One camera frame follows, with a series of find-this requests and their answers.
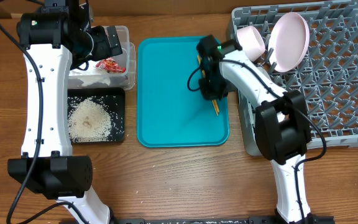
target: chopsticks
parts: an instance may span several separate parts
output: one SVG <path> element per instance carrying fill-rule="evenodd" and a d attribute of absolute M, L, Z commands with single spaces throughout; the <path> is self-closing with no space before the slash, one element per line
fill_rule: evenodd
<path fill-rule="evenodd" d="M 198 64 L 201 64 L 201 58 L 199 55 L 197 55 L 197 59 L 198 59 Z M 203 73 L 203 77 L 205 78 L 205 72 L 204 70 L 201 71 Z M 216 102 L 216 100 L 212 100 L 212 104 L 214 105 L 214 109 L 215 109 L 215 113 L 216 116 L 219 116 L 219 106 L 218 106 L 218 102 Z"/>

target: dish rack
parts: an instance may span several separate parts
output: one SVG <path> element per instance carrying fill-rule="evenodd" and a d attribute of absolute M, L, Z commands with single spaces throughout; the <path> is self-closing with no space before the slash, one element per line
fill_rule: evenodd
<path fill-rule="evenodd" d="M 337 0 L 238 7 L 232 11 L 227 34 L 235 38 L 238 29 L 254 26 L 266 46 L 275 23 L 285 13 L 297 12 L 310 29 L 310 44 L 303 61 L 285 73 L 269 64 L 272 51 L 259 58 L 271 79 L 288 91 L 305 96 L 308 116 L 322 130 L 328 146 L 358 147 L 358 1 Z M 254 141 L 253 108 L 239 93 L 239 114 L 244 145 L 251 155 L 260 155 Z M 322 147 L 311 132 L 308 148 Z"/>

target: plastic tray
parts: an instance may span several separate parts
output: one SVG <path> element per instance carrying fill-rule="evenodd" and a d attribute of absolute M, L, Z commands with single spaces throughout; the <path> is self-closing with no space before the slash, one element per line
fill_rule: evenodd
<path fill-rule="evenodd" d="M 276 6 L 236 8 L 228 35 L 241 27 L 255 26 L 267 45 L 274 24 L 287 12 L 298 12 L 310 27 L 310 46 L 298 67 L 278 73 L 268 65 L 272 80 L 306 98 L 309 117 L 322 129 L 328 146 L 358 146 L 358 1 L 325 1 Z M 267 61 L 269 54 L 260 58 Z M 255 145 L 251 105 L 240 94 L 239 114 L 244 145 L 259 154 Z M 308 148 L 321 147 L 315 131 Z"/>
<path fill-rule="evenodd" d="M 213 146 L 229 137 L 227 99 L 211 101 L 187 89 L 197 68 L 196 45 L 201 37 L 147 39 L 139 46 L 137 137 L 147 147 Z M 201 72 L 191 82 L 198 85 Z"/>
<path fill-rule="evenodd" d="M 81 71 L 74 69 L 68 77 L 68 88 L 100 88 L 121 87 L 130 90 L 135 85 L 136 53 L 135 46 L 129 42 L 129 31 L 125 26 L 116 26 L 122 54 L 113 59 L 120 67 L 125 67 L 124 73 L 108 73 L 94 66 L 97 62 L 89 61 L 89 69 Z"/>

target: plastic container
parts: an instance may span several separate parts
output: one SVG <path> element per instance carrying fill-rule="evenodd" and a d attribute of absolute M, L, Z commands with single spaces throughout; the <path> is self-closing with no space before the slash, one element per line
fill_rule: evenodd
<path fill-rule="evenodd" d="M 125 26 L 116 26 L 122 54 L 113 59 L 120 67 L 125 67 L 123 73 L 108 73 L 95 67 L 97 62 L 89 61 L 89 69 L 81 71 L 74 69 L 68 76 L 68 88 L 101 88 L 121 87 L 130 90 L 135 85 L 136 52 L 133 43 L 129 42 L 129 31 Z"/>
<path fill-rule="evenodd" d="M 276 22 L 288 12 L 299 13 L 308 23 L 310 44 L 299 66 L 289 72 L 274 71 L 269 55 L 259 59 L 269 65 L 268 75 L 278 85 L 305 95 L 308 116 L 321 128 L 328 146 L 358 147 L 358 1 L 337 0 L 239 7 L 232 11 L 227 34 L 252 25 L 269 44 Z M 260 155 L 254 141 L 253 108 L 239 93 L 239 115 L 244 145 L 251 155 Z M 311 131 L 308 148 L 321 147 Z"/>

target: black cable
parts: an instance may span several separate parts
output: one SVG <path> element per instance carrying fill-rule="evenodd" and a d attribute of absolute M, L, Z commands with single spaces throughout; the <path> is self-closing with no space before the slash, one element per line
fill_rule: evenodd
<path fill-rule="evenodd" d="M 19 191 L 17 192 L 14 201 L 12 202 L 12 205 L 9 209 L 9 212 L 7 214 L 6 217 L 6 223 L 7 224 L 11 224 L 11 219 L 12 219 L 12 215 L 13 212 L 16 208 L 17 203 L 19 202 L 19 199 L 21 197 L 21 195 L 23 194 L 23 191 L 25 189 L 25 186 L 27 184 L 27 182 L 30 179 L 31 173 L 34 170 L 35 167 L 35 162 L 38 158 L 39 155 L 39 151 L 40 151 L 40 147 L 41 147 L 41 141 L 42 141 L 42 119 L 44 117 L 44 93 L 42 91 L 42 82 L 43 80 L 41 79 L 40 76 L 40 72 L 37 68 L 37 64 L 34 62 L 33 58 L 31 57 L 31 55 L 26 51 L 25 48 L 23 48 L 20 43 L 18 43 L 18 41 L 13 38 L 13 36 L 8 33 L 8 31 L 1 25 L 0 23 L 0 30 L 9 38 L 9 40 L 11 40 L 13 42 L 14 45 L 16 45 L 17 48 L 20 49 L 21 52 L 23 52 L 23 54 L 29 59 L 29 62 L 31 63 L 33 69 L 34 69 L 34 73 L 35 76 L 37 78 L 37 83 L 38 83 L 38 93 L 39 93 L 39 114 L 38 114 L 38 128 L 37 128 L 37 139 L 36 139 L 36 144 L 35 144 L 35 152 L 34 152 L 34 156 L 31 162 L 31 165 L 29 167 L 29 170 L 27 172 L 26 177 L 23 180 L 22 185 L 20 186 Z M 29 218 L 28 220 L 21 222 L 21 223 L 29 223 L 32 220 L 36 219 L 37 217 L 41 216 L 42 214 L 46 213 L 47 211 L 57 207 L 57 206 L 61 206 L 61 205 L 68 205 L 69 208 L 72 208 L 76 214 L 78 215 L 78 217 L 81 219 L 81 221 L 83 221 L 84 223 L 88 223 L 84 217 L 82 216 L 82 214 L 80 213 L 80 211 L 70 202 L 60 202 L 60 203 L 56 203 L 53 204 L 49 207 L 47 207 L 46 209 L 42 210 L 41 212 L 35 214 L 33 217 Z"/>
<path fill-rule="evenodd" d="M 81 220 L 83 223 L 89 223 L 89 222 L 87 222 L 87 221 L 85 220 L 85 218 L 82 216 L 81 212 L 78 210 L 78 208 L 75 207 L 75 205 L 74 205 L 73 203 L 71 203 L 71 202 L 58 202 L 58 203 L 55 203 L 55 204 L 53 204 L 53 205 L 51 205 L 51 206 L 49 206 L 49 207 L 43 209 L 41 212 L 39 212 L 39 213 L 33 215 L 31 218 L 27 219 L 26 221 L 20 222 L 20 223 L 18 223 L 18 224 L 27 224 L 27 223 L 30 223 L 31 221 L 35 220 L 36 218 L 40 217 L 41 215 L 47 213 L 49 210 L 51 210 L 51 209 L 53 209 L 53 208 L 56 208 L 56 207 L 59 207 L 59 206 L 61 206 L 61 205 L 67 205 L 69 209 L 72 208 L 72 209 L 75 211 L 75 213 L 77 213 L 78 218 L 80 218 L 80 220 Z"/>
<path fill-rule="evenodd" d="M 189 76 L 189 79 L 187 79 L 187 89 L 189 89 L 190 91 L 198 91 L 200 90 L 200 88 L 198 87 L 197 89 L 192 89 L 190 88 L 190 81 L 191 81 L 191 78 L 193 78 L 193 75 L 201 69 L 201 66 L 199 66 L 198 68 L 196 68 L 196 70 L 194 70 L 191 75 Z"/>
<path fill-rule="evenodd" d="M 33 58 L 30 56 L 30 54 L 20 45 L 20 43 L 18 43 L 18 41 L 13 38 L 13 36 L 8 33 L 8 31 L 3 28 L 3 26 L 0 23 L 0 30 L 13 42 L 14 45 L 16 45 L 16 47 L 18 47 L 23 54 L 29 59 L 33 69 L 34 69 L 34 73 L 35 76 L 37 77 L 37 83 L 38 83 L 38 93 L 39 93 L 39 114 L 38 114 L 38 128 L 37 128 L 37 140 L 36 140 L 36 145 L 35 145 L 35 152 L 34 152 L 34 156 L 33 156 L 33 160 L 31 162 L 29 171 L 26 175 L 26 177 L 23 180 L 22 185 L 20 186 L 19 191 L 17 192 L 14 201 L 12 202 L 11 208 L 9 209 L 9 212 L 7 214 L 6 217 L 6 223 L 11 223 L 11 218 L 13 215 L 13 212 L 16 208 L 17 203 L 19 202 L 20 196 L 22 195 L 24 189 L 25 189 L 25 185 L 27 184 L 27 182 L 30 179 L 30 175 L 32 173 L 32 171 L 34 170 L 35 167 L 35 162 L 38 158 L 38 154 L 40 151 L 40 147 L 41 147 L 41 138 L 42 138 L 42 118 L 44 116 L 44 98 L 43 98 L 43 92 L 42 92 L 42 80 L 41 80 L 41 76 L 40 76 L 40 72 L 38 71 L 37 65 L 35 64 Z"/>
<path fill-rule="evenodd" d="M 36 4 L 39 4 L 41 6 L 44 6 L 45 3 L 43 3 L 42 1 L 37 1 L 37 0 L 26 0 L 26 1 L 29 1 L 29 2 L 32 2 L 32 3 L 36 3 Z"/>
<path fill-rule="evenodd" d="M 260 82 L 260 84 L 262 84 L 262 86 L 264 86 L 264 88 L 271 94 L 273 95 L 274 97 L 276 97 L 277 99 L 282 99 L 281 96 L 278 96 L 259 76 L 258 74 L 256 74 L 255 71 L 253 71 L 253 69 L 251 69 L 248 65 L 246 65 L 245 63 L 241 63 L 241 62 L 238 62 L 238 61 L 235 61 L 235 60 L 227 60 L 227 59 L 222 59 L 222 60 L 219 60 L 219 61 L 215 61 L 215 62 L 212 62 L 211 64 L 214 64 L 214 63 L 221 63 L 221 62 L 227 62 L 227 63 L 234 63 L 234 64 L 237 64 L 237 65 L 240 65 L 246 69 L 248 69 L 248 71 L 250 71 L 254 77 L 256 79 L 258 79 L 258 81 Z M 198 67 L 189 77 L 189 80 L 187 82 L 187 87 L 189 88 L 189 82 L 190 82 L 190 79 L 191 77 L 194 75 L 194 73 L 196 73 L 198 70 L 200 69 L 200 67 Z M 301 210 L 301 218 L 302 218 L 302 223 L 305 224 L 305 214 L 303 213 L 303 207 L 302 207 L 302 201 L 301 201 L 301 197 L 300 197 L 300 193 L 299 193 L 299 183 L 298 183 L 298 168 L 299 166 L 302 164 L 302 163 L 305 163 L 305 162 L 309 162 L 309 161 L 314 161 L 314 160 L 317 160 L 317 159 L 320 159 L 322 158 L 326 151 L 327 151 L 327 142 L 325 140 L 325 137 L 323 136 L 323 134 L 321 133 L 320 129 L 314 124 L 314 122 L 312 122 L 312 120 L 309 119 L 309 117 L 307 117 L 305 114 L 303 114 L 300 110 L 294 108 L 291 104 L 287 103 L 286 106 L 290 107 L 291 109 L 293 109 L 294 111 L 296 111 L 299 115 L 301 115 L 305 120 L 307 120 L 307 122 L 312 126 L 312 128 L 317 132 L 317 134 L 319 135 L 321 141 L 323 142 L 323 150 L 321 151 L 321 153 L 318 155 L 318 156 L 315 156 L 315 157 L 312 157 L 312 158 L 308 158 L 308 159 L 303 159 L 301 161 L 299 161 L 298 163 L 296 163 L 295 167 L 294 167 L 294 172 L 295 172 L 295 188 L 296 188 L 296 197 L 297 197 L 297 200 L 298 200 L 298 204 L 299 204 L 299 208 Z"/>
<path fill-rule="evenodd" d="M 89 29 L 91 28 L 91 6 L 90 6 L 90 3 L 89 3 L 89 1 L 88 0 L 85 0 L 85 3 L 86 3 L 86 5 L 87 5 L 87 7 L 88 7 L 88 17 L 89 17 L 89 19 L 88 19 L 88 22 L 89 22 Z"/>
<path fill-rule="evenodd" d="M 77 66 L 77 67 L 74 68 L 74 69 L 78 69 L 78 70 L 81 70 L 81 71 L 87 71 L 87 69 L 90 67 L 89 61 L 86 61 L 86 62 L 85 62 L 85 68 L 80 68 L 81 65 Z"/>

